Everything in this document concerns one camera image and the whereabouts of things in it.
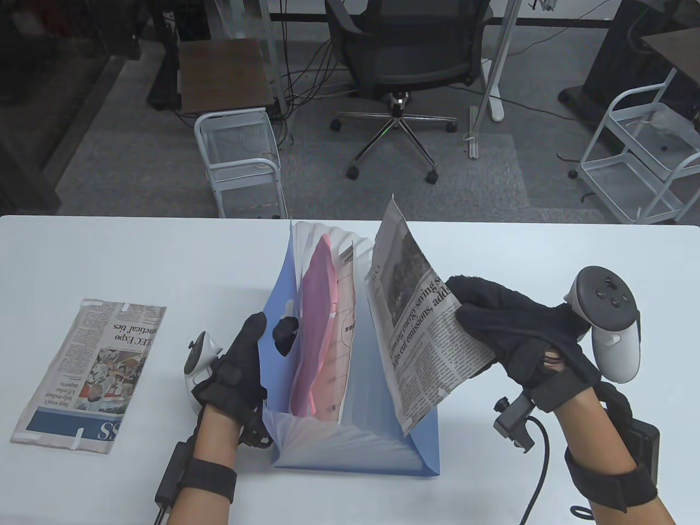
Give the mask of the person's left hand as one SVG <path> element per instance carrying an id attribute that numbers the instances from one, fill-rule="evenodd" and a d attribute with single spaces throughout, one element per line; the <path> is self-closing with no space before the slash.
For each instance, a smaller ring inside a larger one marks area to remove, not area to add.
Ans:
<path id="1" fill-rule="evenodd" d="M 243 322 L 228 349 L 202 331 L 190 341 L 183 366 L 186 390 L 195 411 L 212 406 L 263 440 L 263 410 L 290 412 L 293 352 L 300 330 L 295 317 L 267 328 L 265 313 Z"/>

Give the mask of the person's right hand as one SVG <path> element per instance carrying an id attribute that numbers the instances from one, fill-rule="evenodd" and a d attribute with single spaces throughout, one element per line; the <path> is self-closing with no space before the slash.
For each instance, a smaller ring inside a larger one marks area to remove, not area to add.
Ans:
<path id="1" fill-rule="evenodd" d="M 492 350 L 543 412 L 600 382 L 602 375 L 579 345 L 591 326 L 568 304 L 541 305 L 480 277 L 450 277 L 446 285 L 460 302 L 455 317 L 463 330 Z"/>

